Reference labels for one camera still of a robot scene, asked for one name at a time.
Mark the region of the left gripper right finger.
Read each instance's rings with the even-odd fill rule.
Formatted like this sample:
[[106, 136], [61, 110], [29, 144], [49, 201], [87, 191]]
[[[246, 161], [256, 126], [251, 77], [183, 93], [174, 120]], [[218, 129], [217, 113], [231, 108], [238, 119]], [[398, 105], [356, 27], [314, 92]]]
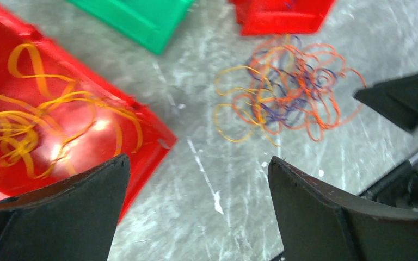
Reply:
[[418, 260], [418, 212], [350, 194], [278, 157], [268, 183], [286, 260]]

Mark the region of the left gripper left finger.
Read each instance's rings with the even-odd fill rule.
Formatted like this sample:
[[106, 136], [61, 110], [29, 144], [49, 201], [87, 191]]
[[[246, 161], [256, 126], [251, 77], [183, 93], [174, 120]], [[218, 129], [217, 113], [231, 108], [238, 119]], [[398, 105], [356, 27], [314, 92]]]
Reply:
[[127, 155], [0, 201], [0, 260], [107, 260], [130, 179]]

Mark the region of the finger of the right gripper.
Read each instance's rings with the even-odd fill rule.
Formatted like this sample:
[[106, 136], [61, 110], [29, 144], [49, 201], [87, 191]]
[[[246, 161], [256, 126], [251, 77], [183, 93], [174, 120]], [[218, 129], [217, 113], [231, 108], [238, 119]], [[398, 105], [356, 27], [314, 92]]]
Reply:
[[418, 128], [418, 74], [376, 83], [354, 98], [408, 133]]

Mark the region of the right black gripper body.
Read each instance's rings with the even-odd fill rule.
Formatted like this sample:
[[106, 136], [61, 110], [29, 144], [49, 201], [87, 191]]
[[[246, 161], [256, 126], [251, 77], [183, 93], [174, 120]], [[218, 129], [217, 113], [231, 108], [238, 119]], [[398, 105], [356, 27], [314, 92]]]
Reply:
[[418, 161], [404, 161], [370, 185], [360, 197], [418, 212]]

